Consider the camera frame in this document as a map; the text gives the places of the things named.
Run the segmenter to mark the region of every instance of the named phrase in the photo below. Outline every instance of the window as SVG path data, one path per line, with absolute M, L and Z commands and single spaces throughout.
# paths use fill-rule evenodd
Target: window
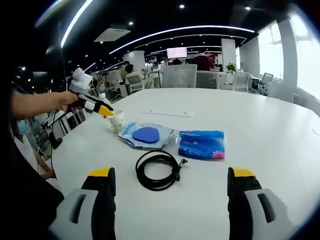
M 237 47 L 235 49 L 235 64 L 237 69 L 241 69 L 241 63 L 240 63 L 240 49 Z
M 289 17 L 298 61 L 297 87 L 320 100 L 319 42 L 299 15 L 293 13 Z
M 260 74 L 273 74 L 273 77 L 281 80 L 284 76 L 284 55 L 281 36 L 276 21 L 259 32 L 259 57 Z

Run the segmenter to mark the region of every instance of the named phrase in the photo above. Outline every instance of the face mask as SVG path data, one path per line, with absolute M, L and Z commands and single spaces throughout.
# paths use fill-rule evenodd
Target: face mask
M 26 135 L 28 131 L 28 125 L 26 121 L 22 120 L 18 123 L 19 133 L 21 135 Z

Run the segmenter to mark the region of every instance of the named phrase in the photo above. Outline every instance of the round white table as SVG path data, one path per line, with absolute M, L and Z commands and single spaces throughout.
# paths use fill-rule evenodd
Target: round white table
M 53 152 L 63 194 L 80 188 L 93 169 L 114 167 L 119 240 L 229 239 L 228 167 L 254 172 L 261 186 L 286 204 L 295 225 L 303 224 L 319 203 L 320 136 L 313 129 L 319 129 L 320 118 L 309 109 L 255 94 L 199 88 L 145 89 L 113 106 L 124 110 L 127 123 L 222 130 L 226 136 L 224 161 L 189 159 L 180 182 L 153 192 L 140 185 L 135 173 L 145 151 L 120 141 L 108 120 L 93 114 L 66 135 Z M 159 114 L 146 114 L 149 110 Z M 178 162 L 182 158 L 174 140 L 164 150 Z M 170 172 L 158 164 L 146 173 L 156 178 Z

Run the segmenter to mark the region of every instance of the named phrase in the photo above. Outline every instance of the plastic bag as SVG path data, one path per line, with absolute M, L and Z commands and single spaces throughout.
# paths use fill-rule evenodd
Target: plastic bag
M 134 131 L 143 128 L 143 127 L 152 127 L 159 131 L 159 141 L 155 143 L 144 143 L 141 141 L 134 140 L 132 137 L 132 134 Z M 118 136 L 129 146 L 137 149 L 150 149 L 150 150 L 156 150 L 156 149 L 162 149 L 164 146 L 167 145 L 169 140 L 175 135 L 177 131 L 167 127 L 162 126 L 158 124 L 154 124 L 151 122 L 135 122 L 132 121 L 128 123 L 121 132 L 119 132 Z
M 226 156 L 225 132 L 180 131 L 179 154 L 189 158 L 210 160 Z

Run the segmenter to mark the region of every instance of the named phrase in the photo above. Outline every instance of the black cable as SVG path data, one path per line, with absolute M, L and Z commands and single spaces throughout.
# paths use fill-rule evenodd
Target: black cable
M 163 153 L 151 156 L 144 160 L 140 165 L 139 162 L 148 154 L 151 153 Z M 138 178 L 139 182 L 142 186 L 146 189 L 151 191 L 162 191 L 170 186 L 172 186 L 176 181 L 180 181 L 180 169 L 183 164 L 187 163 L 188 161 L 184 158 L 181 160 L 180 164 L 178 165 L 176 159 L 168 152 L 163 150 L 152 150 L 148 151 L 147 153 L 143 154 L 135 164 L 135 172 L 136 177 Z M 152 179 L 146 176 L 145 174 L 145 167 L 148 163 L 160 163 L 165 164 L 172 167 L 172 173 L 163 178 L 163 179 Z
M 54 114 L 53 114 L 51 133 L 53 133 L 53 131 L 54 131 L 55 117 L 56 117 L 57 112 L 58 112 L 58 111 L 56 110 L 56 111 L 54 112 Z M 52 164 L 52 143 L 50 143 L 50 145 L 51 145 L 51 152 L 50 152 L 50 155 L 51 155 L 51 158 L 50 158 L 51 168 L 52 168 L 52 171 L 53 171 L 53 173 L 54 173 L 54 175 L 55 175 L 55 179 L 57 179 L 56 172 L 55 172 L 55 170 L 54 170 L 54 165 Z

